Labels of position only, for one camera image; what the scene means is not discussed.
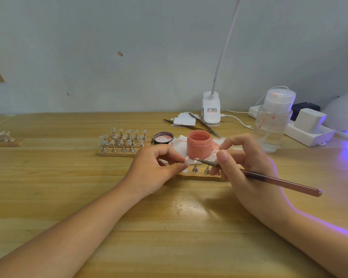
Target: gray wall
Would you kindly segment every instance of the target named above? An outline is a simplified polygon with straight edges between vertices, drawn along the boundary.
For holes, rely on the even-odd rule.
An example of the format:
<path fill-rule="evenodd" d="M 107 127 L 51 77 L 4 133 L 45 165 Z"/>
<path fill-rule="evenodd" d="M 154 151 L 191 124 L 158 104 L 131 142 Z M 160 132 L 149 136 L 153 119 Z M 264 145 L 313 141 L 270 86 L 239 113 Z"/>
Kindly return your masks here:
<path fill-rule="evenodd" d="M 235 1 L 0 0 L 0 113 L 200 109 Z M 241 0 L 222 108 L 281 84 L 296 102 L 348 92 L 348 0 Z"/>

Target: wooden table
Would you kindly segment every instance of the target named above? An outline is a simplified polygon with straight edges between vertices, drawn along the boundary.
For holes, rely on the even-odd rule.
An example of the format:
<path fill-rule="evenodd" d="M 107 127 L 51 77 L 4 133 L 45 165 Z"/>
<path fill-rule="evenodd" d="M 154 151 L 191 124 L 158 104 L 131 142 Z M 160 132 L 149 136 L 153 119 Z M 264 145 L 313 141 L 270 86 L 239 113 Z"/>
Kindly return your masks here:
<path fill-rule="evenodd" d="M 162 121 L 177 114 L 0 116 L 0 130 L 26 138 L 20 147 L 0 147 L 0 257 L 122 179 L 132 159 L 98 157 L 99 135 L 113 126 L 186 135 Z M 250 131 L 231 117 L 222 121 L 216 131 L 224 137 Z M 348 229 L 348 141 L 307 148 L 284 136 L 271 157 L 281 178 L 323 191 L 320 198 L 286 191 L 293 205 Z M 251 216 L 229 183 L 176 177 L 125 214 L 77 277 L 330 275 Z"/>

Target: forearm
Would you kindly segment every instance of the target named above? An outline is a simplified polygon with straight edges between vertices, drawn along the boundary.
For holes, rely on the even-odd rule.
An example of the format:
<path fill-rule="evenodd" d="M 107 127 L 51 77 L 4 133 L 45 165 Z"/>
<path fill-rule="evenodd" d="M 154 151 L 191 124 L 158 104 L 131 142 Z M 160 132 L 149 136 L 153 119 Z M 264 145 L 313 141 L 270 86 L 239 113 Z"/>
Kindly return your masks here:
<path fill-rule="evenodd" d="M 270 226 L 335 276 L 348 278 L 348 231 L 296 211 L 285 225 Z"/>
<path fill-rule="evenodd" d="M 117 186 L 0 260 L 0 277 L 73 277 L 140 198 Z"/>

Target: white cable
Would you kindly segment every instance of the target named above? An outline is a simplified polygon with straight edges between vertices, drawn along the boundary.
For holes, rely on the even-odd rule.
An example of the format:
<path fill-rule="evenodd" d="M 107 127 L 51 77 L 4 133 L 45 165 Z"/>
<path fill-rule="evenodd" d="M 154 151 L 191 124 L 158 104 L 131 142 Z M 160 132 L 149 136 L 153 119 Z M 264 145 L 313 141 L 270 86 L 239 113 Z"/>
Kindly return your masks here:
<path fill-rule="evenodd" d="M 229 32 L 228 32 L 228 38 L 227 38 L 226 44 L 224 45 L 224 47 L 223 47 L 223 49 L 222 49 L 222 53 L 220 54 L 220 57 L 219 57 L 219 60 L 218 60 L 217 69 L 215 70 L 215 77 L 214 77 L 214 81 L 213 81 L 212 92 L 211 92 L 211 94 L 210 94 L 211 96 L 214 95 L 215 81 L 217 80 L 217 77 L 218 77 L 218 71 L 219 71 L 220 62 L 221 62 L 222 59 L 223 59 L 223 56 L 224 56 L 224 54 L 225 54 L 225 52 L 226 52 L 226 49 L 227 49 L 227 45 L 228 45 L 229 38 L 231 37 L 231 34 L 232 34 L 232 29 L 233 29 L 233 25 L 234 25 L 234 23 L 235 23 L 235 21 L 236 21 L 237 9 L 239 8 L 240 1 L 241 1 L 241 0 L 236 0 L 235 10 L 233 11 L 233 18 L 232 18 L 231 29 L 230 29 Z"/>
<path fill-rule="evenodd" d="M 236 118 L 236 119 L 242 124 L 242 126 L 248 128 L 248 129 L 251 129 L 251 130 L 253 129 L 252 126 L 246 126 L 246 125 L 245 125 L 240 119 L 238 119 L 236 116 L 225 115 L 225 114 L 221 114 L 220 116 L 221 116 L 221 117 L 233 117 L 233 118 Z"/>
<path fill-rule="evenodd" d="M 254 104 L 254 106 L 258 105 L 258 103 L 264 98 L 264 96 L 266 95 L 266 93 L 268 93 L 269 90 L 272 90 L 272 89 L 274 89 L 274 88 L 281 88 L 281 87 L 286 88 L 286 89 L 289 89 L 287 86 L 276 86 L 276 87 L 272 87 L 272 88 L 268 89 L 268 90 L 263 94 L 263 96 L 260 98 L 260 100 L 258 100 L 258 102 Z"/>
<path fill-rule="evenodd" d="M 247 113 L 247 114 L 253 115 L 253 116 L 256 118 L 255 114 L 253 114 L 253 113 L 251 113 L 251 112 L 232 111 L 232 110 L 228 110 L 228 109 L 223 109 L 223 110 L 224 110 L 224 111 L 233 112 L 233 113 Z"/>

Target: wooden display strip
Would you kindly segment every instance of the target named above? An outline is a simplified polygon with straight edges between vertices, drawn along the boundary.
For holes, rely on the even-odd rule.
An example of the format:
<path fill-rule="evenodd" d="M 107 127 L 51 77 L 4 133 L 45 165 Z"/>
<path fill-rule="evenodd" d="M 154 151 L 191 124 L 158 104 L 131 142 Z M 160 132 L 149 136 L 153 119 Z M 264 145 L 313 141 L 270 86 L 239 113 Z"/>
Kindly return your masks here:
<path fill-rule="evenodd" d="M 151 144 L 151 141 L 152 141 L 152 138 L 151 137 L 147 137 L 148 139 L 147 140 L 145 140 L 144 141 L 144 145 L 147 145 L 147 144 Z M 109 136 L 108 137 L 108 141 L 111 141 L 112 140 L 112 136 Z M 133 148 L 141 148 L 140 146 L 139 146 L 139 140 L 134 140 L 135 141 L 135 146 L 133 146 Z M 116 146 L 115 145 L 115 147 L 116 148 L 121 148 L 122 147 L 122 145 L 119 145 L 119 146 Z"/>
<path fill-rule="evenodd" d="M 224 181 L 220 176 L 215 175 L 215 176 L 211 176 L 211 175 L 207 175 L 205 174 L 205 169 L 207 167 L 207 165 L 205 164 L 197 164 L 197 167 L 199 168 L 199 171 L 197 173 L 193 172 L 192 169 L 195 165 L 190 165 L 188 167 L 188 173 L 184 173 L 184 172 L 180 172 L 178 175 L 181 177 L 188 177 L 190 179 L 197 179 L 199 181 Z"/>
<path fill-rule="evenodd" d="M 151 145 L 150 142 L 149 143 L 144 143 L 144 146 L 150 146 L 150 145 Z M 129 147 L 126 147 L 126 151 L 125 152 L 121 152 L 121 149 L 116 147 L 117 152 L 113 153 L 112 152 L 112 148 L 107 147 L 107 146 L 106 146 L 106 148 L 107 148 L 106 152 L 102 152 L 102 148 L 100 148 L 98 150 L 97 155 L 98 156 L 115 156 L 115 157 L 134 157 L 135 154 L 138 152 L 138 150 L 141 149 L 141 147 L 135 148 L 135 152 L 131 153 L 131 152 L 129 152 Z"/>
<path fill-rule="evenodd" d="M 25 140 L 24 139 L 14 139 L 13 142 L 2 142 L 0 141 L 0 147 L 4 146 L 21 146 L 24 144 Z"/>

